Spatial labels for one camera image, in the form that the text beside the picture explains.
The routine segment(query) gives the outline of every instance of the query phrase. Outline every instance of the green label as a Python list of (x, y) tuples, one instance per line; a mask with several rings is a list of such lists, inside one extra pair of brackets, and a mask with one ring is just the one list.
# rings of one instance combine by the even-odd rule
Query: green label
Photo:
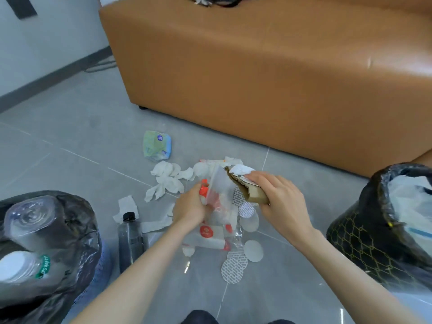
[(51, 266), (50, 257), (46, 255), (42, 255), (40, 258), (42, 259), (42, 265), (40, 267), (39, 272), (35, 276), (37, 279), (41, 279), (42, 277), (44, 277), (44, 275), (50, 271), (50, 266)]

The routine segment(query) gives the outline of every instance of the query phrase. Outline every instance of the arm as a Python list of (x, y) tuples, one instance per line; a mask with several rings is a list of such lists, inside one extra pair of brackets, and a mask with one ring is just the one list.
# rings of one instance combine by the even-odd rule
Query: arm
[(83, 323), (141, 323), (153, 295), (183, 238), (204, 219), (201, 184), (180, 196), (168, 231), (120, 275), (73, 321)]
[(263, 215), (312, 263), (356, 324), (424, 323), (312, 227), (305, 198), (292, 182), (257, 171), (247, 177), (270, 200), (260, 205)]

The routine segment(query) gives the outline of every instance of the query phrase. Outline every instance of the person's right arm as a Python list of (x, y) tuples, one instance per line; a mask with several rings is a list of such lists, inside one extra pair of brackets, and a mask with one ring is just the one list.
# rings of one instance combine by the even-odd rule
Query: person's right arm
[(305, 198), (292, 182), (258, 171), (246, 177), (270, 200), (269, 205), (260, 205), (263, 215), (312, 263), (356, 324), (425, 323), (313, 228)]

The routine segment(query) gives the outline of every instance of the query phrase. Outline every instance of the gray baseboard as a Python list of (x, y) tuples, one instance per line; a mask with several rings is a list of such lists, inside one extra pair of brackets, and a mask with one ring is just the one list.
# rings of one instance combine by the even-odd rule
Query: gray baseboard
[(71, 64), (68, 64), (63, 68), (56, 70), (55, 72), (52, 72), (35, 81), (32, 81), (29, 84), (26, 84), (16, 89), (15, 91), (0, 96), (0, 113), (29, 99), (37, 93), (45, 91), (51, 86), (54, 86), (61, 81), (68, 79), (69, 77), (79, 73), (84, 69), (89, 68), (90, 66), (98, 63), (105, 58), (108, 58), (111, 55), (111, 47), (108, 46)]

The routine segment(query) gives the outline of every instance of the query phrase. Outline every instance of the brown leather sofa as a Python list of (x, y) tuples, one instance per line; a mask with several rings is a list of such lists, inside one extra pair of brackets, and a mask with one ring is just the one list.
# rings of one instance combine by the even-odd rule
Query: brown leather sofa
[(131, 102), (360, 175), (432, 165), (432, 0), (122, 0)]

